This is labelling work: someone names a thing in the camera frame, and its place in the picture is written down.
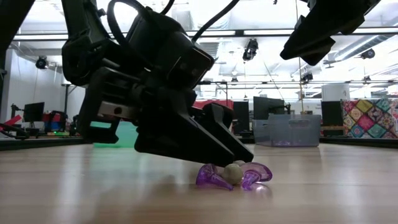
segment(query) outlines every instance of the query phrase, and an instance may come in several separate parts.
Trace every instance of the purple plastic piece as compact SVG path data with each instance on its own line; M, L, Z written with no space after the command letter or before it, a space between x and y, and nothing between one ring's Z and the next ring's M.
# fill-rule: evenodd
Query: purple plastic piece
M244 190L251 190L251 186L259 182L261 178L261 173L256 171L256 170L247 170L243 174L243 182L242 182L242 188Z
M267 182L272 179L271 170L258 162L247 162L241 165L242 171L246 172L247 170L256 170L261 174L260 182Z
M228 190L233 190L234 187L227 183L222 177L217 174L217 168L214 164L203 165L198 173L197 185L217 185L219 187L227 188Z

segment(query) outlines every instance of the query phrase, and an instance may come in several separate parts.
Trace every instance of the desk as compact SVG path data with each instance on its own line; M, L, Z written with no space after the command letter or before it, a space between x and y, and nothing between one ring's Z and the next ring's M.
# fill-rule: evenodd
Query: desk
M197 189L201 164L91 145L0 152L0 223L398 223L398 151L250 146L274 178Z

